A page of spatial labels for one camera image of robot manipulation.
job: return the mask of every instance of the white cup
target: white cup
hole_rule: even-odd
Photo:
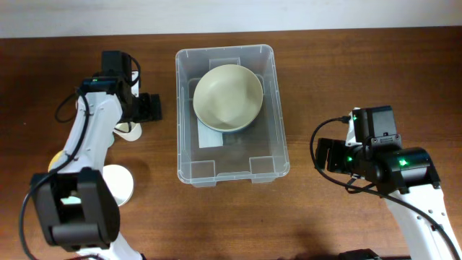
[[[103,179],[120,207],[127,203],[134,190],[134,180],[130,171],[120,165],[103,167]]]
[[[125,140],[132,142],[137,140],[142,133],[141,130],[141,125],[139,123],[133,123],[130,122],[131,124],[131,131],[128,128],[128,123],[118,123],[115,128],[114,128],[114,133],[118,134],[120,137],[124,138]]]

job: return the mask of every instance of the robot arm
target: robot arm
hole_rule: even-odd
[[[119,233],[118,206],[101,176],[116,124],[161,119],[158,95],[132,95],[131,87],[140,80],[131,80],[131,62],[126,53],[103,52],[102,71],[79,87],[74,125],[63,155],[53,164],[59,170],[32,195],[51,246],[104,259],[143,259]],[[59,167],[72,153],[74,159]],[[35,174],[31,185],[49,174]],[[80,198],[80,203],[64,203],[69,196]]]
[[[346,141],[319,139],[316,164],[324,169],[326,161],[328,171],[349,174],[352,177],[349,183],[358,178],[370,181],[378,193],[416,207],[440,226],[435,227],[414,210],[386,200],[413,259],[458,259],[452,255],[447,241],[452,241],[453,251],[461,255],[435,166],[422,148],[402,149],[390,106],[354,109]]]

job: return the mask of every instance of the wood grain surface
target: wood grain surface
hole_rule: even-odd
[[[291,170],[273,183],[228,181],[194,188],[176,167],[175,54],[184,48],[267,43],[274,49]],[[442,180],[453,229],[462,241],[462,27],[312,30],[198,35],[124,35],[0,40],[0,255],[25,259],[19,208],[34,173],[46,171],[71,123],[57,105],[100,69],[103,50],[142,65],[141,91],[159,93],[164,119],[146,123],[136,142],[117,138],[106,163],[135,178],[121,207],[121,232],[148,259],[324,259],[371,248],[407,255],[385,202],[348,195],[313,169],[314,128],[353,107],[392,105],[405,147],[423,147]],[[71,105],[63,113],[72,114]],[[343,139],[327,126],[320,137]],[[336,175],[345,181],[347,176]],[[27,241],[39,259],[72,255],[49,247],[32,204]]]

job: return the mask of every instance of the plastic storage container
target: plastic storage container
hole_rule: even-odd
[[[193,95],[209,70],[224,64],[250,69],[263,86],[256,119],[234,133],[211,130],[196,117]],[[181,50],[176,55],[178,177],[195,187],[251,179],[265,183],[290,169],[273,49],[268,45]]]

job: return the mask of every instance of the black cable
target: black cable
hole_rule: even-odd
[[[364,155],[364,157],[366,158],[366,160],[369,160],[370,158],[367,156],[367,151],[366,151],[366,147],[367,147],[367,143],[372,139],[371,136],[368,136],[364,139],[364,142],[362,143],[362,154]]]
[[[25,240],[25,235],[24,235],[24,216],[25,216],[25,210],[27,203],[29,202],[30,197],[48,180],[50,180],[52,177],[54,177],[60,170],[62,170],[64,167],[66,167],[77,155],[79,152],[80,147],[82,146],[82,143],[85,138],[85,133],[87,132],[88,128],[88,123],[90,121],[90,106],[88,105],[87,98],[85,97],[85,94],[78,89],[77,90],[78,96],[82,97],[84,104],[85,104],[85,120],[84,120],[84,125],[82,127],[82,133],[80,134],[79,140],[77,141],[77,145],[74,148],[74,151],[67,157],[67,160],[63,162],[60,166],[50,170],[48,175],[43,177],[40,181],[38,181],[26,194],[26,197],[24,198],[24,201],[22,202],[21,206],[21,212],[19,213],[19,239],[21,240],[21,245],[22,245],[22,250],[24,253],[27,255],[29,259],[36,260],[35,256],[30,252],[29,247],[27,246],[27,242]]]
[[[133,87],[139,81],[139,79],[141,78],[141,66],[139,65],[138,61],[134,57],[132,57],[130,55],[128,55],[128,57],[130,57],[130,59],[135,63],[136,69],[138,69],[138,76],[136,77],[136,79],[133,80],[133,81],[131,79],[129,79],[130,80],[129,85],[130,85],[130,87]]]
[[[127,122],[127,124],[128,124],[128,131],[120,130],[120,129],[116,128],[116,127],[114,127],[114,129],[115,129],[116,131],[121,132],[122,134],[128,134],[128,133],[131,132],[131,122]]]
[[[346,183],[346,184],[353,184],[354,181],[356,180],[356,178],[351,178],[349,179],[349,181]],[[371,188],[374,188],[375,187],[375,184],[374,183],[369,183],[367,184],[366,186],[362,187],[363,189],[371,189]],[[345,188],[346,189],[346,192],[348,192],[349,194],[358,194],[358,193],[361,193],[362,191],[350,191],[348,188]]]
[[[365,193],[369,193],[369,194],[372,194],[372,195],[376,195],[376,196],[380,196],[380,197],[383,197],[385,199],[388,199],[392,202],[395,202],[397,204],[400,204],[401,206],[403,207],[406,207],[414,212],[416,212],[418,215],[421,215],[423,218],[425,218],[428,222],[430,222],[432,224],[432,226],[438,230],[438,232],[441,234],[441,236],[443,237],[443,240],[446,242],[446,244],[448,245],[449,249],[450,249],[450,252],[452,253],[452,255],[454,256],[454,259],[456,260],[461,260],[461,257],[458,255],[458,252],[457,252],[457,249],[456,247],[454,246],[454,243],[452,242],[452,240],[449,238],[448,234],[443,230],[443,228],[434,220],[432,219],[428,214],[426,214],[425,212],[423,212],[422,210],[420,209],[417,209],[416,207],[410,205],[409,203],[407,202],[404,202],[400,199],[397,199],[395,197],[392,197],[392,196],[389,196],[387,194],[382,194],[378,191],[374,191],[374,190],[370,190],[370,189],[367,189],[367,188],[362,188],[362,187],[358,187],[358,186],[353,186],[353,185],[350,185],[350,184],[347,184],[347,183],[343,183],[341,181],[338,181],[332,177],[330,177],[329,175],[325,174],[324,171],[321,169],[321,167],[319,167],[319,165],[317,164],[316,162],[316,158],[315,158],[315,154],[314,154],[314,151],[313,151],[313,142],[314,142],[314,139],[315,139],[315,135],[316,133],[318,133],[319,129],[321,129],[321,127],[323,127],[324,125],[328,124],[328,123],[331,123],[331,122],[334,122],[334,121],[341,121],[343,123],[347,123],[348,120],[347,118],[349,118],[349,116],[343,116],[341,118],[332,118],[332,119],[329,119],[327,121],[324,121],[323,123],[321,123],[318,127],[316,127],[315,131],[313,132],[313,135],[311,135],[311,139],[310,139],[310,154],[311,154],[311,160],[313,161],[313,164],[315,166],[315,169],[325,178],[327,179],[328,181],[332,182],[332,183],[335,183],[337,185],[340,185],[340,186],[343,186],[345,188],[348,188],[348,189],[354,189],[355,191],[362,191],[362,192],[365,192]]]
[[[59,111],[63,108],[63,106],[68,103],[73,97],[75,97],[76,94],[75,93],[72,93],[70,94],[70,96],[66,97],[63,102],[61,102],[61,104],[59,104],[59,106],[57,107],[56,111],[55,111],[55,119],[59,122],[59,123],[67,123],[67,122],[70,122],[72,119],[74,119],[75,115],[73,115],[72,117],[68,118],[68,119],[60,119],[58,114],[59,114]]]

